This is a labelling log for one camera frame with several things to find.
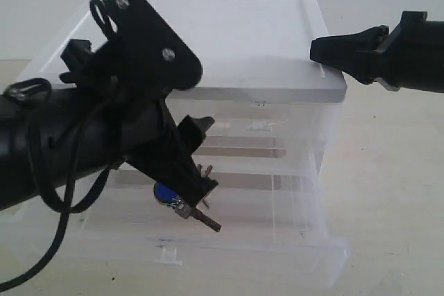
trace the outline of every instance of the black cable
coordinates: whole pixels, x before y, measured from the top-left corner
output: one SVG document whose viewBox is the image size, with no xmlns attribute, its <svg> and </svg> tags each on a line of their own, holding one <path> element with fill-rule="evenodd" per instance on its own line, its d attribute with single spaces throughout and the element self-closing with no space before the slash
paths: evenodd
<svg viewBox="0 0 444 296">
<path fill-rule="evenodd" d="M 42 271 L 46 267 L 46 265 L 48 265 L 48 263 L 51 261 L 51 259 L 56 255 L 57 251 L 59 250 L 67 231 L 69 215 L 71 213 L 71 205 L 76 183 L 76 169 L 77 169 L 78 157 L 83 137 L 85 136 L 86 129 L 91 120 L 109 103 L 110 101 L 106 100 L 98 104 L 96 107 L 94 107 L 93 110 L 87 115 L 86 119 L 81 123 L 76 133 L 76 138 L 74 139 L 71 158 L 69 161 L 70 168 L 67 176 L 67 184 L 63 198 L 64 210 L 60 214 L 57 230 L 55 232 L 54 239 L 51 245 L 49 246 L 49 249 L 46 251 L 43 257 L 28 271 L 26 271 L 22 275 L 19 275 L 18 277 L 15 277 L 14 279 L 11 279 L 7 282 L 3 282 L 2 284 L 0 284 L 0 293 L 18 287 L 21 284 L 27 282 L 29 279 L 32 279 L 36 274 Z"/>
</svg>

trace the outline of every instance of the clear plastic box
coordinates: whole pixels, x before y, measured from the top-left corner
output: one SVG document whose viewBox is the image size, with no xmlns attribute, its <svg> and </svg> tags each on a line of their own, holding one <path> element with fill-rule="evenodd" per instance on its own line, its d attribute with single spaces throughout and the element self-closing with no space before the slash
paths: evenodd
<svg viewBox="0 0 444 296">
<path fill-rule="evenodd" d="M 327 35 L 316 0 L 149 1 L 203 63 L 197 88 L 173 92 L 167 104 L 176 121 L 216 120 L 194 159 L 214 167 L 219 186 L 207 214 L 222 230 L 160 206 L 153 181 L 123 166 L 98 202 L 72 218 L 60 255 L 332 285 L 348 243 L 328 233 L 318 173 L 346 85 L 341 73 L 309 61 L 310 42 Z M 19 79 L 58 83 L 69 38 L 104 42 L 86 5 Z M 78 182 L 79 197 L 91 182 Z M 31 200 L 0 220 L 0 242 L 21 255 L 43 252 L 55 218 Z"/>
</svg>

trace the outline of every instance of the white table surface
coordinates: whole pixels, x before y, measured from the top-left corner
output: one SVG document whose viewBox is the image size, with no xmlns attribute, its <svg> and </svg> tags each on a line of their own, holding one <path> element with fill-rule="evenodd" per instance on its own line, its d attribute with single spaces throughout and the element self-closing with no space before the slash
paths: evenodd
<svg viewBox="0 0 444 296">
<path fill-rule="evenodd" d="M 0 62 L 0 85 L 25 65 Z M 391 93 L 347 79 L 338 137 L 321 171 L 329 230 L 349 238 L 352 246 L 333 289 L 288 290 L 278 284 L 252 286 L 241 277 L 218 281 L 193 272 L 175 275 L 160 266 L 147 270 L 57 259 L 36 279 L 4 295 L 441 295 L 444 95 Z M 0 249 L 4 277 L 32 263 L 19 263 Z M 166 279 L 167 274 L 173 278 Z"/>
</svg>

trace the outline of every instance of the blue component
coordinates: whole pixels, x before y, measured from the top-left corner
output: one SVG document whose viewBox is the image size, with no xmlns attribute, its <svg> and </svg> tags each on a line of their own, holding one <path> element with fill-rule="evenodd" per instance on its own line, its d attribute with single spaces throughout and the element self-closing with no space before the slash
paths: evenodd
<svg viewBox="0 0 444 296">
<path fill-rule="evenodd" d="M 167 188 L 163 183 L 154 184 L 154 196 L 162 204 L 172 204 L 178 197 L 176 192 Z"/>
</svg>

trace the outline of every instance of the plastic drawer unit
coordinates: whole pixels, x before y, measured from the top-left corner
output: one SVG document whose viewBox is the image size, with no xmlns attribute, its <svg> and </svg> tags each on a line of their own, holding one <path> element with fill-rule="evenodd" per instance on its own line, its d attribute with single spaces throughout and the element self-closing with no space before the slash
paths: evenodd
<svg viewBox="0 0 444 296">
<path fill-rule="evenodd" d="M 197 88 L 173 92 L 167 104 L 176 121 L 187 114 L 216 119 L 194 159 L 214 167 L 219 186 L 210 208 L 201 209 L 222 230 L 158 205 L 153 181 L 123 166 L 98 202 L 72 217 L 60 255 L 333 284 L 348 244 L 328 233 L 318 174 L 346 84 L 338 71 L 309 60 L 311 41 L 327 35 L 316 0 L 149 1 L 203 64 Z M 70 38 L 94 47 L 105 41 L 86 4 L 19 79 L 60 83 L 66 68 L 59 56 Z M 20 253 L 42 252 L 55 217 L 36 198 L 3 217 L 0 238 Z M 26 235 L 21 243 L 17 234 Z"/>
</svg>

